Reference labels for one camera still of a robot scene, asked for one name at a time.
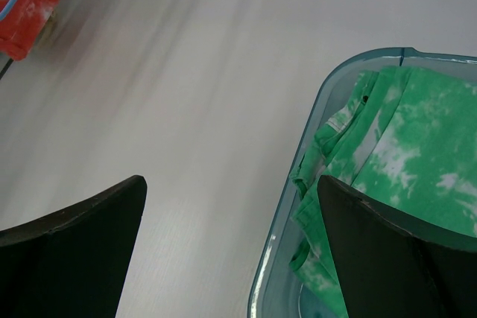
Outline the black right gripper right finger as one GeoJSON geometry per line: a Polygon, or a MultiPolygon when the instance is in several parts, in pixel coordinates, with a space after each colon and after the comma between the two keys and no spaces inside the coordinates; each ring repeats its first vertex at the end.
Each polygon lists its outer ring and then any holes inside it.
{"type": "Polygon", "coordinates": [[[475,317],[476,239],[323,175],[318,198],[350,317],[475,317]]]}

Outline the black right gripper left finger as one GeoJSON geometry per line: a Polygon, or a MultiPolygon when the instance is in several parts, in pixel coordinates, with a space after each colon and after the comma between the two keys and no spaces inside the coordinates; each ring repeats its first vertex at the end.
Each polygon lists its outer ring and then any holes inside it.
{"type": "Polygon", "coordinates": [[[135,175],[1,231],[1,316],[114,317],[146,195],[135,175]]]}

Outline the red tie-dye trousers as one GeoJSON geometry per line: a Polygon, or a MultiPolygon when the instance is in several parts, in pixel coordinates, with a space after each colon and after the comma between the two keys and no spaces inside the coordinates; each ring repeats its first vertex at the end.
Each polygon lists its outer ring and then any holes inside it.
{"type": "MultiPolygon", "coordinates": [[[[9,0],[1,0],[4,8],[9,0]]],[[[1,20],[1,53],[24,59],[50,18],[59,0],[17,0],[1,20]]]]}

